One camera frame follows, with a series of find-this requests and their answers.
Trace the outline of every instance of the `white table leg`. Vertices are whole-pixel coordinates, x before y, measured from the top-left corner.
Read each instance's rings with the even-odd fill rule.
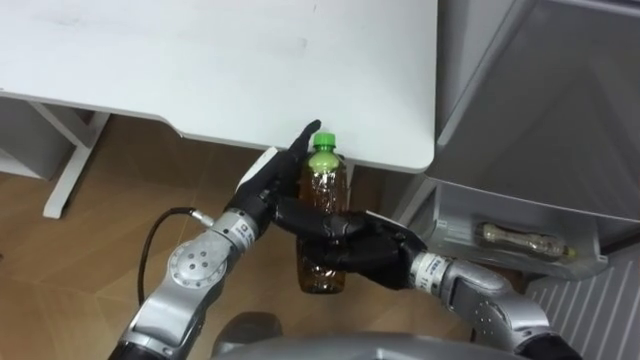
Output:
[[[69,139],[69,137],[67,136],[67,133],[71,133],[70,136],[75,136],[73,134],[77,134],[72,131],[73,129],[70,129],[69,127],[64,126],[65,124],[69,123],[68,121],[65,121],[68,119],[61,120],[60,118],[58,118],[58,116],[60,116],[62,112],[58,112],[55,115],[53,114],[54,112],[50,112],[49,115],[53,116],[53,121],[57,121],[58,126],[62,126],[65,129],[65,131],[61,131],[61,133],[65,135],[65,137]],[[53,189],[53,192],[51,193],[51,196],[49,197],[47,204],[44,206],[44,212],[43,212],[44,217],[59,219],[60,216],[62,216],[62,210],[67,204],[69,195],[71,195],[71,191],[73,191],[73,187],[78,181],[80,174],[82,174],[82,169],[84,168],[84,165],[87,163],[87,160],[91,155],[91,151],[93,151],[93,147],[98,141],[98,138],[102,133],[102,129],[104,129],[104,126],[107,124],[107,120],[109,119],[110,115],[111,114],[109,113],[96,112],[91,118],[89,125],[83,124],[85,129],[81,130],[81,133],[91,134],[90,139],[83,139],[85,141],[80,141],[79,145],[74,140],[69,139],[69,141],[73,142],[74,144],[77,144],[77,146],[76,146],[76,149],[73,151],[73,154],[71,155],[71,158],[69,159],[69,162],[64,168],[62,174],[60,175],[60,179],[58,179],[58,182],[56,183],[56,187]],[[52,121],[51,116],[47,118],[47,120],[50,122]]]

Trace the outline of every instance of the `robotic hand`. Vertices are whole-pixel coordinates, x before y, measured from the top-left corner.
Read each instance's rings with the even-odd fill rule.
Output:
[[[531,359],[580,359],[549,328],[542,309],[501,276],[427,252],[409,229],[371,212],[324,214],[296,200],[309,124],[285,151],[267,150],[241,180],[217,220],[190,215],[207,230],[174,250],[165,278],[123,332],[110,359],[184,359],[220,296],[226,275],[271,222],[307,240],[316,264],[359,273],[389,289],[418,289],[468,321],[479,340]],[[341,240],[345,246],[335,247]]]
[[[549,327],[540,306],[516,293],[504,277],[429,253],[411,230],[374,213],[344,216],[323,220],[332,230],[311,237],[315,240],[305,245],[304,255],[318,265],[358,273],[389,289],[417,289],[438,297],[472,325],[479,343],[535,360],[581,359]],[[326,238],[341,238],[346,246],[331,246]]]

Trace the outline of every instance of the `small bottle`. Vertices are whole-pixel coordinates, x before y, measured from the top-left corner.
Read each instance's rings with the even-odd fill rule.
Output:
[[[480,224],[478,233],[481,239],[490,246],[519,252],[545,261],[553,262],[576,256],[574,249],[567,246],[564,240],[555,236],[521,233],[503,229],[491,223]]]
[[[336,137],[331,133],[316,133],[315,152],[302,169],[299,198],[326,213],[347,210],[347,170],[342,158],[334,153]],[[317,266],[302,256],[305,239],[296,241],[298,283],[309,294],[337,294],[344,289],[346,274]]]

